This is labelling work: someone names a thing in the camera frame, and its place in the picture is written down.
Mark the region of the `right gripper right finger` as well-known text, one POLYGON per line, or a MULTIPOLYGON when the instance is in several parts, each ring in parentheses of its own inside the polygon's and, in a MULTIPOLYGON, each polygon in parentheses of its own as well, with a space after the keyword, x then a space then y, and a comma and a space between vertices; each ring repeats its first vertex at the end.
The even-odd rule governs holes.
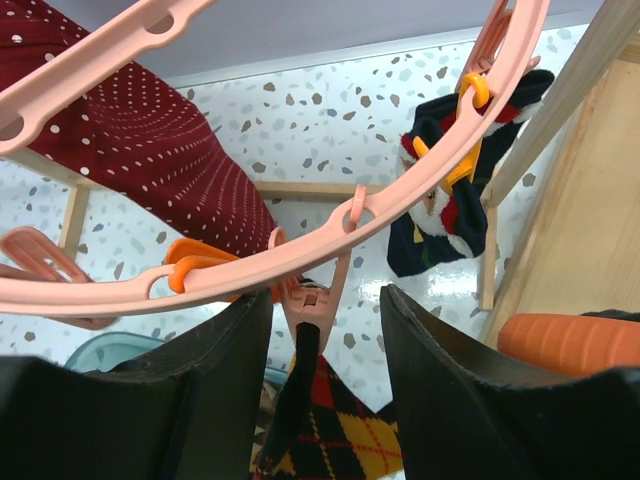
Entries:
POLYGON ((409 479, 635 479, 639 372, 572 379, 502 354, 395 285, 381 325, 409 479))

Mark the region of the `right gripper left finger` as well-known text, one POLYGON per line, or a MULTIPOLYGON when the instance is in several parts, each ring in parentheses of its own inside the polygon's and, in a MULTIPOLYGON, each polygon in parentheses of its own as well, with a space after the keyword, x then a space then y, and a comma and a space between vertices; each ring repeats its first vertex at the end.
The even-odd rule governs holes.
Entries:
POLYGON ((272 322, 267 290, 110 371, 1 360, 5 479, 245 479, 272 322))

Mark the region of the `black multicolour argyle sock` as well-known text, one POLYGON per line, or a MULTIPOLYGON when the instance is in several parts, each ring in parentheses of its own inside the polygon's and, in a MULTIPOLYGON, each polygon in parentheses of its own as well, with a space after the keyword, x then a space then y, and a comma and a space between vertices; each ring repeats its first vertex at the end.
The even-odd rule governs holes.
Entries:
POLYGON ((403 469, 394 405, 369 409, 319 353, 320 330, 296 327, 293 368, 254 454, 251 479, 381 479, 403 469))

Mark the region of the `pink round clip hanger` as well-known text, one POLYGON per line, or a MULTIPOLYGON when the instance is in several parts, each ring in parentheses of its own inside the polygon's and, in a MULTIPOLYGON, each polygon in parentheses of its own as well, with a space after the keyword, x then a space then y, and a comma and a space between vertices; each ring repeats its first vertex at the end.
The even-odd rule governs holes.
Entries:
POLYGON ((256 186, 187 98, 135 62, 168 44, 201 1, 140 1, 87 32, 42 1, 1 5, 1 153, 27 153, 117 191, 180 231, 166 263, 124 282, 94 283, 38 231, 1 240, 1 309, 98 330, 119 315, 232 300, 275 286, 291 327, 327 337, 352 249, 425 195, 447 245, 478 254, 483 231, 466 227, 482 138, 510 118, 510 96, 533 71, 549 5, 497 2, 459 82, 442 139, 403 138, 411 170, 373 193, 357 186, 317 230, 288 240, 256 186))

